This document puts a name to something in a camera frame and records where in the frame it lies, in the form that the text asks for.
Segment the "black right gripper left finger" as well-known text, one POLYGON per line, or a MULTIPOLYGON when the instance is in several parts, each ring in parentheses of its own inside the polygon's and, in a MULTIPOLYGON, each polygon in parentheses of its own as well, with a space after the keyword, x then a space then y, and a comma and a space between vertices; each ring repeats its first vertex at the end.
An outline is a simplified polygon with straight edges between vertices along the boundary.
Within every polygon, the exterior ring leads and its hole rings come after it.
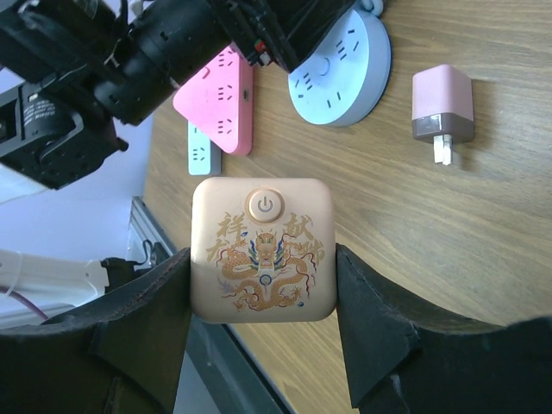
POLYGON ((171 413, 191 322, 191 255, 39 325, 1 331, 3 413, 171 413))

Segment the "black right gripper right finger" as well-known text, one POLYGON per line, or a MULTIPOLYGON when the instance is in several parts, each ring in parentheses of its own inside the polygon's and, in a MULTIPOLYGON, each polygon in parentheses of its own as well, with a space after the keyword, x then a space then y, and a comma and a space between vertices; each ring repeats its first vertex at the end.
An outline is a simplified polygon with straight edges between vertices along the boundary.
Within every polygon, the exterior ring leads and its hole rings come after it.
POLYGON ((361 413, 548 413, 551 320, 506 326, 443 309, 336 247, 337 317, 361 413))

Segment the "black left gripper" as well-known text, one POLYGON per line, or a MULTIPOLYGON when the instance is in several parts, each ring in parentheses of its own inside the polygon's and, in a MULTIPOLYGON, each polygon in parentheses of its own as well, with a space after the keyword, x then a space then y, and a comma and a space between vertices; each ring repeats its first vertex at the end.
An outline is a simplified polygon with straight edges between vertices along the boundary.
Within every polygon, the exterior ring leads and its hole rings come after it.
POLYGON ((122 82, 98 81, 94 98, 138 125, 224 48, 251 66, 293 72, 320 45, 351 1, 156 1, 134 19, 109 65, 122 82))

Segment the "pink triangular power strip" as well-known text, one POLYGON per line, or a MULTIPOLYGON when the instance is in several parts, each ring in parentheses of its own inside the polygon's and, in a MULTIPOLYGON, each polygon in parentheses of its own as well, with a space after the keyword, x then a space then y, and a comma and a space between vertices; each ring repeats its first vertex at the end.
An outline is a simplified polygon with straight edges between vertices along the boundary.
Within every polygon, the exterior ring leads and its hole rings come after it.
POLYGON ((173 108, 226 154, 253 147, 254 69, 224 48, 176 92, 173 108))

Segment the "white rectangular power strip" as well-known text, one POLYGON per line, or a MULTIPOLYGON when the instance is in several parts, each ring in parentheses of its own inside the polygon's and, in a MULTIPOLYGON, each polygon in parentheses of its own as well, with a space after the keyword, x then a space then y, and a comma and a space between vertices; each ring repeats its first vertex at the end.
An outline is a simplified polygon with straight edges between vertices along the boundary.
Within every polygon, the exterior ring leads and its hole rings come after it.
POLYGON ((222 150, 198 127, 188 122, 188 173, 192 176, 219 175, 222 150))

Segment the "white round power strip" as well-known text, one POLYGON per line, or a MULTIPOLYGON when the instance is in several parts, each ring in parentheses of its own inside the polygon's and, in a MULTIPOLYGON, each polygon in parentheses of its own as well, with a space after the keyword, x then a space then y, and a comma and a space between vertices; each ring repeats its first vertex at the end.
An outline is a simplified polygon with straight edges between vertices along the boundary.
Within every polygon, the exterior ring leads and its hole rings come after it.
POLYGON ((294 109, 313 125, 358 123, 383 96, 391 65, 392 46, 383 22, 353 7, 289 75, 294 109))

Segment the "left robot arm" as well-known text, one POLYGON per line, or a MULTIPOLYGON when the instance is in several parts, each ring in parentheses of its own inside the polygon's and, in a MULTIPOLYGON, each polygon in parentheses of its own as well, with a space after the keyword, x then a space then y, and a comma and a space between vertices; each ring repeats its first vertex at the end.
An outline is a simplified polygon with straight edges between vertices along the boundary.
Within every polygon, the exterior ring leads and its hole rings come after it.
POLYGON ((61 189, 94 173, 137 126, 233 46, 291 72, 350 1, 4 1, 1 199, 61 189))

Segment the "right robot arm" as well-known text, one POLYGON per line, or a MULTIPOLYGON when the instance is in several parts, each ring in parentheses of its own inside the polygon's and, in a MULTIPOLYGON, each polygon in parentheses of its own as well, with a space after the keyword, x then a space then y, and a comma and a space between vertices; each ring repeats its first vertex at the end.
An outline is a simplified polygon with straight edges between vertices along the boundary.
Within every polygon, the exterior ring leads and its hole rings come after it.
MULTIPOLYGON (((336 247, 338 325, 361 413, 548 413, 551 320, 445 310, 336 247)), ((4 251, 1 293, 72 309, 1 332, 4 413, 169 413, 191 324, 191 261, 77 262, 4 251)))

